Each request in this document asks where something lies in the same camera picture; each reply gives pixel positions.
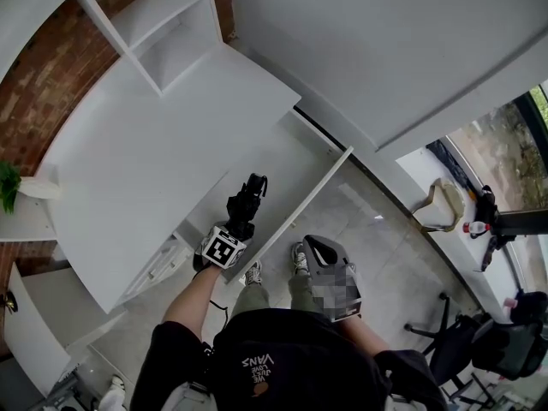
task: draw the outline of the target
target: potted plant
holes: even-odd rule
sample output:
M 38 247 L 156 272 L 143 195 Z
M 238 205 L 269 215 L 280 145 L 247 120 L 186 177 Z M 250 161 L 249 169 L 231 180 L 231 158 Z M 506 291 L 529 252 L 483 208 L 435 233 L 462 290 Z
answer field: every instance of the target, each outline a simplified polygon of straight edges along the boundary
M 6 213 L 13 213 L 17 192 L 42 200 L 56 200 L 61 189 L 52 182 L 33 176 L 19 175 L 19 170 L 8 162 L 0 161 L 0 200 Z

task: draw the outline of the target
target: door handle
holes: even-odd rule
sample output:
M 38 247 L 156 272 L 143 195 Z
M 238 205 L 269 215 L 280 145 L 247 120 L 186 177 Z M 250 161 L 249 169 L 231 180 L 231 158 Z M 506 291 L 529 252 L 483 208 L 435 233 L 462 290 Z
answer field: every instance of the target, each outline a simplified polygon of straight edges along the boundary
M 9 313 L 15 313 L 19 310 L 17 300 L 11 291 L 8 291 L 5 295 L 2 295 L 2 298 L 0 298 L 0 307 L 7 307 Z

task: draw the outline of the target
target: green leaves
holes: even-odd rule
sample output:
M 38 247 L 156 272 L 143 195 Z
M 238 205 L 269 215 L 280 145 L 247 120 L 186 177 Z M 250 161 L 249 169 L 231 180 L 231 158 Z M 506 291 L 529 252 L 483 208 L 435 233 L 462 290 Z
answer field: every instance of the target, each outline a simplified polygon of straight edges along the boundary
M 14 212 L 15 196 L 20 183 L 19 171 L 10 163 L 0 161 L 0 200 L 6 213 Z

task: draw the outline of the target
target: window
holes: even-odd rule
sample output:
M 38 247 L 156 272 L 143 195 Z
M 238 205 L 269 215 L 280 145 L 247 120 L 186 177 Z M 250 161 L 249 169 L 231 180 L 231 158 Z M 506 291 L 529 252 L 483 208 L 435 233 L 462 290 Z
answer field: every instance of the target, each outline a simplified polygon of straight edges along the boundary
M 548 209 L 548 100 L 542 85 L 449 136 L 491 187 L 499 211 Z M 512 245 L 528 289 L 546 291 L 548 236 L 518 236 Z

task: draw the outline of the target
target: open drawer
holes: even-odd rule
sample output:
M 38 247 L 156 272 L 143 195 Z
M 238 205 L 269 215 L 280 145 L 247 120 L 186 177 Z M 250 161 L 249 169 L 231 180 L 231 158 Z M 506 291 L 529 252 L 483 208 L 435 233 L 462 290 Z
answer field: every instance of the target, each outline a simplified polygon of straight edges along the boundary
M 192 254 L 193 252 L 178 233 L 171 235 L 152 256 L 134 282 L 129 285 L 129 288 L 117 302 L 117 305 L 121 305 L 123 302 L 146 291 L 155 284 L 171 277 Z
M 294 110 L 254 142 L 226 175 L 188 214 L 177 229 L 196 247 L 211 226 L 226 221 L 226 203 L 251 173 L 268 177 L 266 196 L 253 224 L 255 234 L 236 266 L 223 275 L 237 281 L 291 225 L 319 190 L 335 174 L 353 148 L 342 152 Z

